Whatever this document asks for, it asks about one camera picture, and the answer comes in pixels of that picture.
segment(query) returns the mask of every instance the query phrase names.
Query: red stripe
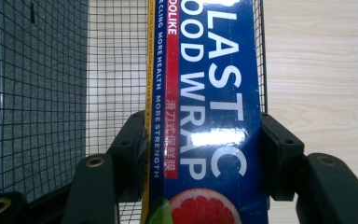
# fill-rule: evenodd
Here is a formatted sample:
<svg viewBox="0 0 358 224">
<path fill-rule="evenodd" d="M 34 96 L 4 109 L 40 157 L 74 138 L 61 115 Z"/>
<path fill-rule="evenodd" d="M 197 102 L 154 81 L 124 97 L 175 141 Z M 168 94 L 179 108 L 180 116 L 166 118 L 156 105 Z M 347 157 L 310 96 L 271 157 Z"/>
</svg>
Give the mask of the red stripe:
<svg viewBox="0 0 358 224">
<path fill-rule="evenodd" d="M 175 4 L 172 2 L 175 0 L 168 1 L 167 9 L 164 175 L 176 179 L 179 168 L 179 0 Z"/>
</svg>

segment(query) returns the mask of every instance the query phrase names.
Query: red grapefruit slice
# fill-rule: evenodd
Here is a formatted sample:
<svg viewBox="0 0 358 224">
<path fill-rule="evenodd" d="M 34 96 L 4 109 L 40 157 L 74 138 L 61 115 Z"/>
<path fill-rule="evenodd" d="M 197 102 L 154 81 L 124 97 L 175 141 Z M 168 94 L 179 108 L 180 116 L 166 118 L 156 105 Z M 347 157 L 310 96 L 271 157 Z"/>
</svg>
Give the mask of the red grapefruit slice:
<svg viewBox="0 0 358 224">
<path fill-rule="evenodd" d="M 212 189 L 188 189 L 170 200 L 173 224 L 241 224 L 234 204 Z"/>
</svg>

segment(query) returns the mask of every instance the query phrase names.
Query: metal wire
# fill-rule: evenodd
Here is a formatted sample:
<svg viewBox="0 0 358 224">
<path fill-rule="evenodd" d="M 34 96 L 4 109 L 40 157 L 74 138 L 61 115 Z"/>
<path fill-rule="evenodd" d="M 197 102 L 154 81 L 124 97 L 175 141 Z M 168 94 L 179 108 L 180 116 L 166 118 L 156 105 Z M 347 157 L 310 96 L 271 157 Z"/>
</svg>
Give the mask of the metal wire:
<svg viewBox="0 0 358 224">
<path fill-rule="evenodd" d="M 267 112 L 262 0 L 254 12 Z M 70 183 L 145 108 L 146 22 L 146 0 L 0 1 L 0 192 L 31 202 Z M 140 209 L 121 204 L 121 219 Z"/>
</svg>

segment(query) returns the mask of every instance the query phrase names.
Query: box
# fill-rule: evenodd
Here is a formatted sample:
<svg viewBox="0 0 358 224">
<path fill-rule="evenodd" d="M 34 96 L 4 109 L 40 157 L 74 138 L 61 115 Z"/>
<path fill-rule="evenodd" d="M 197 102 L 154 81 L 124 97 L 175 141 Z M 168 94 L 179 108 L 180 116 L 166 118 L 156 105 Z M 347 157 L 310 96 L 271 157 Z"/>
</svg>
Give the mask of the box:
<svg viewBox="0 0 358 224">
<path fill-rule="evenodd" d="M 143 223 L 268 223 L 251 0 L 149 2 Z"/>
</svg>

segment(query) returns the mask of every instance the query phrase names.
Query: light wood surface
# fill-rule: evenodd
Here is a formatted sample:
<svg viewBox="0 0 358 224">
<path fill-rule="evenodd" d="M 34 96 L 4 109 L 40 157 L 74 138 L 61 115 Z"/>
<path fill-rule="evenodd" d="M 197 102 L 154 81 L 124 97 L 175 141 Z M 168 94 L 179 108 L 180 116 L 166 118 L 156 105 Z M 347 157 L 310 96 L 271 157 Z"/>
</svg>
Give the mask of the light wood surface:
<svg viewBox="0 0 358 224">
<path fill-rule="evenodd" d="M 264 1 L 268 112 L 358 176 L 358 1 Z M 298 223 L 272 202 L 270 223 Z"/>
</svg>

